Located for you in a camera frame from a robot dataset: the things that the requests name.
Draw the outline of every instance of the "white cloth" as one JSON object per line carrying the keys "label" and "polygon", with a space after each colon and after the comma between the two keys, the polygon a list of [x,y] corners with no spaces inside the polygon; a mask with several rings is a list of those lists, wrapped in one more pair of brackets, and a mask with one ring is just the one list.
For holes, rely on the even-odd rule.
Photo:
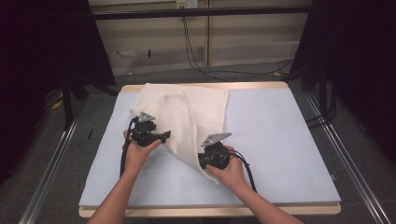
{"label": "white cloth", "polygon": [[165,146],[176,157],[199,169],[206,177],[218,179],[203,170],[197,153],[212,133],[223,133],[228,91],[170,84],[146,84],[131,112],[144,111],[156,119],[154,133],[171,131]]}

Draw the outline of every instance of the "gray carpet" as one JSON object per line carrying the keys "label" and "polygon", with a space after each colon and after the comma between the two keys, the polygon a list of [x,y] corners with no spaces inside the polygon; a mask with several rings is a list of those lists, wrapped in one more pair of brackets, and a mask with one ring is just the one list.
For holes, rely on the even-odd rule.
{"label": "gray carpet", "polygon": [[[277,63],[235,65],[216,68],[237,71],[265,72],[277,69]],[[280,77],[274,75],[256,76],[231,73],[211,73],[210,76],[228,81],[272,81]],[[123,85],[181,82],[216,82],[192,69],[157,72],[133,76],[117,77],[119,90]],[[289,83],[294,97],[306,119],[315,116],[304,92],[300,80]],[[96,150],[100,144],[106,125],[110,119],[116,98],[105,95],[90,87],[89,99],[82,104],[74,102],[74,108],[82,108],[81,117],[63,160],[53,179],[50,191],[36,218],[36,223],[85,223],[86,219],[78,215],[78,201],[85,179],[90,170]],[[383,204],[390,220],[396,221],[396,166],[378,148],[374,139],[359,129],[359,121],[348,110],[342,99],[337,98],[337,114],[332,121],[339,132],[351,157],[357,163],[361,173]],[[17,223],[25,206],[32,197],[43,175],[53,150],[61,138],[64,127],[64,112],[47,110],[37,132],[35,141],[14,171],[12,178],[0,187],[0,223]],[[342,211],[335,216],[298,216],[305,223],[375,223],[360,194],[354,187],[346,169],[338,158],[331,142],[322,128],[311,129],[318,149],[330,174],[336,175],[334,184],[342,198]],[[206,223],[200,218],[125,218],[125,223]],[[259,223],[255,217],[231,218],[230,223]]]}

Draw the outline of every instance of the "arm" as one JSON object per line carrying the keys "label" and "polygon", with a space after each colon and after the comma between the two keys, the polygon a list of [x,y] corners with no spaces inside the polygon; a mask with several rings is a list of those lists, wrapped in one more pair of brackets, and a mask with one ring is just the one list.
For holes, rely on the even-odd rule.
{"label": "arm", "polygon": [[236,157],[231,156],[230,163],[224,170],[210,165],[207,165],[206,169],[216,175],[227,188],[232,190],[253,212],[260,223],[302,223],[253,191],[245,181],[242,162]]}
{"label": "arm", "polygon": [[134,141],[131,142],[126,154],[124,173],[88,223],[122,223],[134,182],[149,158],[149,153],[160,143],[161,140],[157,140],[147,147],[140,147]]}

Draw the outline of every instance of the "wooden table edge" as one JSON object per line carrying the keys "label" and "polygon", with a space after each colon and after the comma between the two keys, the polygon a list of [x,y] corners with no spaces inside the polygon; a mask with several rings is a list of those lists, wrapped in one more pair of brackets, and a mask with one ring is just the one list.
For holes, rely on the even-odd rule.
{"label": "wooden table edge", "polygon": [[[246,89],[270,89],[288,88],[288,84],[282,81],[273,82],[215,82],[215,83],[178,83],[172,85],[198,86],[219,90],[246,90]],[[120,92],[141,91],[145,85],[126,85]]]}
{"label": "wooden table edge", "polygon": [[[78,213],[81,217],[91,217],[97,207],[80,206]],[[341,212],[340,203],[312,203],[279,206],[291,215],[336,215]],[[239,207],[186,207],[186,208],[128,208],[126,217],[253,217],[249,208]]]}

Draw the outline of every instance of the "white wall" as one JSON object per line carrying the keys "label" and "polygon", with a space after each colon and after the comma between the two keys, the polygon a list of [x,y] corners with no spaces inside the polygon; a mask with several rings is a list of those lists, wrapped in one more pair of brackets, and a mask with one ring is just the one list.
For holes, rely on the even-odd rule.
{"label": "white wall", "polygon": [[[176,8],[176,1],[92,6],[92,11],[136,11]],[[269,7],[310,5],[311,1],[200,0],[199,7]],[[263,63],[292,58],[306,14],[246,15],[187,18],[196,60],[201,66]],[[144,66],[148,71],[189,67],[181,18],[98,21],[99,32],[113,67]],[[128,57],[115,52],[122,51]],[[127,72],[119,69],[116,75]]]}

